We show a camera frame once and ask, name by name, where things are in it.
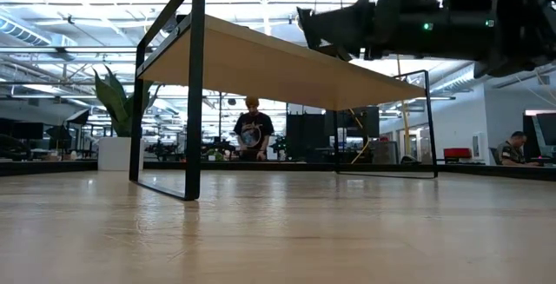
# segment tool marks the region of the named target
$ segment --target potted plant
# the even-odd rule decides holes
[[[104,105],[112,120],[112,127],[117,137],[104,137],[98,143],[98,169],[105,171],[129,170],[129,152],[131,150],[131,116],[133,113],[133,94],[127,96],[122,84],[112,73],[112,70],[104,66],[108,75],[101,79],[95,70],[96,98]],[[149,93],[152,82],[145,81],[143,84],[143,99],[141,106],[141,117],[147,108],[155,102],[159,85],[155,94],[151,97]],[[142,158],[144,143],[141,140],[140,168],[142,169]]]

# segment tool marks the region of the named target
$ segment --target seated person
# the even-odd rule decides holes
[[[503,166],[539,166],[537,162],[525,161],[521,148],[527,142],[527,136],[521,131],[513,132],[509,140],[501,143],[497,148],[498,159]]]
[[[259,112],[259,99],[248,96],[245,98],[248,113],[243,114],[235,124],[234,132],[240,143],[243,161],[256,162],[267,160],[268,139],[275,132],[270,117]]]

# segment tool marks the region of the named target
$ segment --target white wall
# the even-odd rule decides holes
[[[1,101],[0,118],[60,125],[81,109],[69,104],[55,104],[47,99],[39,100],[39,106],[30,106],[27,101]]]
[[[536,93],[555,103],[547,92]],[[538,98],[527,89],[486,89],[488,146],[497,147],[515,131],[523,130],[525,110],[555,110],[556,107]]]
[[[485,107],[485,89],[483,84],[472,87],[472,92],[458,93],[454,101],[433,102],[434,137],[436,155],[444,158],[444,149],[473,148],[473,135],[483,133],[484,142],[480,150],[484,153],[485,163],[490,163],[487,143],[487,113]],[[411,113],[409,126],[427,123],[427,113]],[[403,120],[381,122],[381,133],[404,129]]]

